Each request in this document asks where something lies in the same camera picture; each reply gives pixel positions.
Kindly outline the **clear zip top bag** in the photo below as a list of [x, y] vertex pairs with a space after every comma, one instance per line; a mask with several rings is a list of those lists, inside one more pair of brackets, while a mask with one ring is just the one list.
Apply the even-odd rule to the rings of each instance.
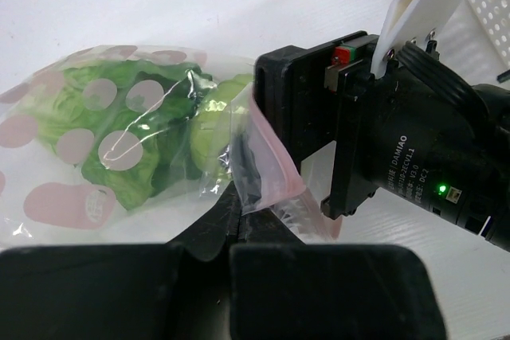
[[1, 96], [1, 246], [163, 243], [228, 186], [243, 217], [330, 242], [320, 200], [333, 146], [292, 164], [253, 99], [253, 62], [183, 48], [103, 45]]

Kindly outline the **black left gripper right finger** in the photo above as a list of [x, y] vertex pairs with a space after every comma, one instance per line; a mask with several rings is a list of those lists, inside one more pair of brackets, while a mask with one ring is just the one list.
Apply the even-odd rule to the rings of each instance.
[[444, 339], [428, 272], [388, 244], [305, 244], [270, 210], [229, 226], [234, 339]]

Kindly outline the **green fake lettuce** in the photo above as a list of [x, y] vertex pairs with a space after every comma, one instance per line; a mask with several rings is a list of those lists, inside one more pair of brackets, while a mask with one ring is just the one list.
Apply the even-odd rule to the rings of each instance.
[[38, 90], [22, 109], [51, 150], [62, 148], [72, 131], [90, 134], [90, 143], [76, 145], [84, 157], [73, 166], [126, 210], [207, 171], [210, 150], [227, 144], [214, 138], [216, 123], [253, 79], [238, 73], [218, 82], [195, 63], [147, 60], [96, 60], [58, 76], [56, 93]]

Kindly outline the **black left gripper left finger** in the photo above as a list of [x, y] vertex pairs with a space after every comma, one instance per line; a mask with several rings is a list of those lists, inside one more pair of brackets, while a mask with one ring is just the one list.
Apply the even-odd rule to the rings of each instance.
[[227, 339], [228, 251], [240, 203], [228, 186], [163, 244], [13, 248], [1, 254], [4, 339]]

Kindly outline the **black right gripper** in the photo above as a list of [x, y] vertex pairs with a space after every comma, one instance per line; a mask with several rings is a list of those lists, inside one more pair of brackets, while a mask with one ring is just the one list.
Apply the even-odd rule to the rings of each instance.
[[467, 84], [435, 41], [405, 43], [376, 77], [378, 39], [358, 31], [256, 60], [257, 106], [295, 165], [335, 143], [322, 212], [349, 217], [386, 190], [508, 249], [508, 90]]

